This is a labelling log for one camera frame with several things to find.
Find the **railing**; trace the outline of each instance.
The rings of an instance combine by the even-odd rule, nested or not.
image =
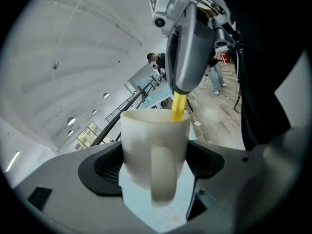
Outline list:
[[[115,110],[113,110],[105,119],[108,122],[111,122],[113,120],[113,118],[115,118],[115,116],[123,109],[124,106],[126,106],[130,101],[130,99],[133,97],[134,95],[130,96],[127,100],[125,100],[119,107],[117,107]]]
[[[151,85],[151,88],[144,94],[143,99],[141,100],[139,105],[136,107],[136,109],[139,108],[139,106],[141,105],[143,100],[148,96],[149,91],[152,88],[155,90],[155,87],[152,85],[152,82],[154,82],[154,80],[151,80],[141,91],[137,92],[134,96],[130,97],[132,99],[124,107],[119,109],[118,113],[115,116],[113,116],[113,119],[108,123],[108,125],[103,129],[103,131],[97,136],[97,138],[93,141],[93,143],[90,146],[100,145],[100,143],[103,141],[103,139],[108,135],[108,133],[115,126],[117,121],[120,119],[121,113],[128,110],[132,106],[132,104],[136,101],[136,99],[145,91],[145,89],[147,89],[148,86]],[[120,135],[121,135],[121,133],[118,135],[118,137],[115,139],[115,141],[117,141],[120,138]]]

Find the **ceiling light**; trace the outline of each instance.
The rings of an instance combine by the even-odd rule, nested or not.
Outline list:
[[[74,118],[74,117],[69,117],[69,118],[67,119],[67,125],[73,124],[75,120],[76,120],[76,118]]]
[[[8,168],[6,169],[6,172],[8,172],[11,168],[11,166],[13,165],[13,162],[16,160],[17,156],[20,154],[20,151],[17,151],[16,154],[14,155],[13,159],[11,160]]]

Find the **white wall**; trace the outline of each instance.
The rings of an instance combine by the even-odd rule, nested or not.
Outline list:
[[[103,130],[108,124],[108,121],[105,118],[118,106],[120,106],[125,100],[127,100],[131,95],[132,93],[130,93],[129,90],[124,85],[122,85],[113,93],[109,94],[107,98],[103,98],[104,103],[103,106],[99,109],[99,112],[91,117],[88,121],[84,121],[84,123],[81,124],[81,128],[79,128],[76,132],[72,134],[72,137],[59,150],[58,153],[66,154],[76,151],[71,143],[92,121],[94,121],[94,123]],[[120,130],[120,123],[117,123],[109,132],[108,136],[115,140],[115,138],[120,133]]]
[[[99,109],[164,39],[148,0],[32,0],[1,52],[0,116],[57,150],[68,117]]]
[[[150,65],[147,64],[135,75],[133,75],[130,81],[132,81],[136,86],[140,86],[140,88],[143,89],[151,81],[151,75],[157,79],[155,72],[151,69]]]
[[[312,72],[307,51],[275,91],[292,127],[303,127],[312,122]]]
[[[20,154],[11,169],[5,172],[17,151]],[[0,117],[0,164],[2,172],[12,187],[47,160],[55,157],[50,148],[18,132]]]

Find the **man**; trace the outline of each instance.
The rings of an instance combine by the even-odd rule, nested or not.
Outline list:
[[[151,61],[155,61],[157,66],[161,69],[165,69],[166,66],[165,66],[165,56],[166,54],[165,53],[159,53],[158,55],[154,54],[154,53],[149,53],[147,55],[147,60],[149,62]]]
[[[159,68],[156,64],[153,65],[153,70],[159,77],[159,81],[162,81],[163,79],[166,79],[166,71],[163,68]]]

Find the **gray robot arm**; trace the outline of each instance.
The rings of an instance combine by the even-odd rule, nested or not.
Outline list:
[[[222,0],[210,1],[217,4],[222,13],[210,18],[205,25],[196,20],[197,6],[192,0],[150,0],[153,25],[168,37],[167,79],[171,89],[179,94],[187,94],[198,86],[215,48],[234,44],[222,28],[230,18],[229,9]]]

